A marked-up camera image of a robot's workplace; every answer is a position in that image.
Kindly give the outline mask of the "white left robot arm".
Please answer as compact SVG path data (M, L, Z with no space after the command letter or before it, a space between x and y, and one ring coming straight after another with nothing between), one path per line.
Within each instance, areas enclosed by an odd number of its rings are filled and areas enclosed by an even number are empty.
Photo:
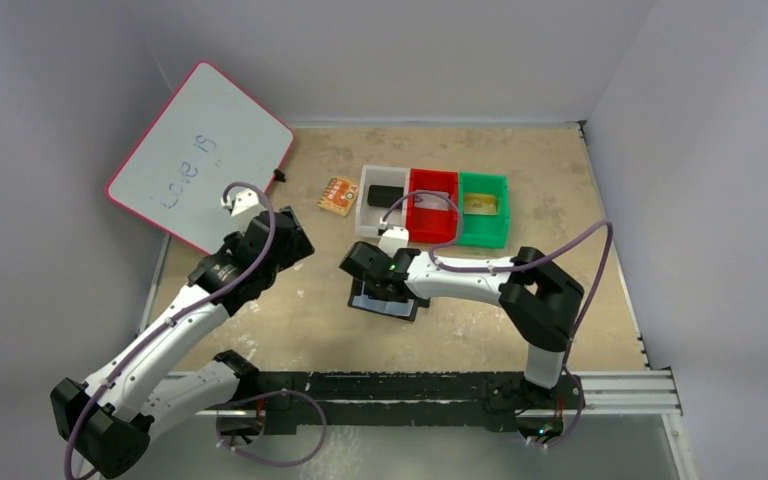
M244 409L255 402L260 371L233 350L173 383L165 381L204 337L314 252L289 206L257 205L244 218L243 229L199 261L169 306L120 354L84 380L65 378L54 387L57 430L67 442L65 478L76 478L73 459L79 456L90 466L87 478L114 479L140 460L153 439L196 412L225 403Z

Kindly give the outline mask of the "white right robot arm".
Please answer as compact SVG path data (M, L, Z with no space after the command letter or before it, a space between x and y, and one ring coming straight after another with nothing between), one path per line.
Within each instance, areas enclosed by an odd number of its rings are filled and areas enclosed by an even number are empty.
M544 407L559 396L584 289L541 251L523 247L512 257L480 260L432 257L414 248L389 254L358 241L340 268L353 279L349 307L379 315L414 321L434 298L501 308L529 345L524 399Z

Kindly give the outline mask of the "black leather card holder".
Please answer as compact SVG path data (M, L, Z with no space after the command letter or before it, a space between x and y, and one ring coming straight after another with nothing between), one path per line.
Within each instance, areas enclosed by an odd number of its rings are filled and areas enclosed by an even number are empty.
M429 299L408 299L405 302L380 300L366 292L363 282L353 280L347 305L350 308L414 322L418 311L421 308L429 308L430 303Z

